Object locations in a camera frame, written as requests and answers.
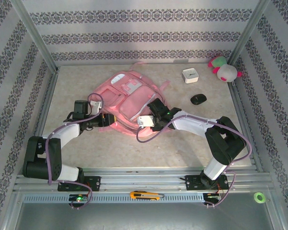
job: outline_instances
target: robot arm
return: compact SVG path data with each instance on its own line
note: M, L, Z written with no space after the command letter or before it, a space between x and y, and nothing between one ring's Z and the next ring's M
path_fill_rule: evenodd
M62 164L61 149L72 139L82 134L88 128L105 127L115 122L115 116L111 114L100 114L94 119L81 122L81 120L92 117L88 114L88 101L75 101L74 111L70 112L64 120L65 127L58 130L49 140L48 152L50 158L52 180L78 181L84 180L81 168ZM49 135L29 138L24 158L23 175L37 179L48 179L48 166L45 158L40 157L46 150L46 139Z
M210 188L214 184L214 181L246 146L245 140L239 135L218 126L220 124L220 126L238 131L228 117L207 119L188 114L178 108L169 110L159 99L154 100L148 107L153 116L145 116L146 119L139 117L140 126L151 126L153 131L160 131L168 126L171 129L185 130L207 139L213 158L201 173L201 182L205 188Z

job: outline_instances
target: patterned wallpaper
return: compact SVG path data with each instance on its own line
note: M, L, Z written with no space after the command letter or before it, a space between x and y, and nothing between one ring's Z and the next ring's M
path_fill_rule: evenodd
M51 73L8 0L0 0L0 225Z
M273 0L237 62L236 86L288 222L288 0Z
M24 0L57 65L229 57L258 0Z

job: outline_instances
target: stuffed toy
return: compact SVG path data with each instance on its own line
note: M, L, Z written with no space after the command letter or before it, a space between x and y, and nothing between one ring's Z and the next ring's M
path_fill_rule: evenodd
M213 73L216 73L217 78L225 82L232 82L237 77L242 76L242 72L238 72L235 67L227 64L226 58L218 56L208 63L208 67L213 67Z

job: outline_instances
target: tabletop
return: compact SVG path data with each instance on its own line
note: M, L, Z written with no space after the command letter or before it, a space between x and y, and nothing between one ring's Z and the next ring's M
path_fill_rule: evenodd
M128 70L130 65L63 66L53 93L44 134L60 126L75 100L87 96L115 73ZM195 68L199 80L186 84L181 77L184 69ZM170 80L164 95L170 107L206 118L229 117L240 131L239 121L227 83L220 81L206 64L147 64L137 65L135 71L150 77L157 86ZM190 99L202 93L207 101L193 105ZM244 149L238 157L247 153ZM98 132L97 128L85 131L62 149L62 161L83 168L104 167L202 167L212 154L203 137L180 130L163 133L142 144L135 137L115 130ZM244 159L235 166L250 166Z

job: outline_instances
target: black computer mouse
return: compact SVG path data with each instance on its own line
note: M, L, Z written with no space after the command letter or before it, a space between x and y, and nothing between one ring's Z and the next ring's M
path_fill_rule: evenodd
M197 95L194 95L192 98L191 98L191 102L192 104L194 105L199 105L203 102L207 101L207 98L205 95L203 94L197 94Z

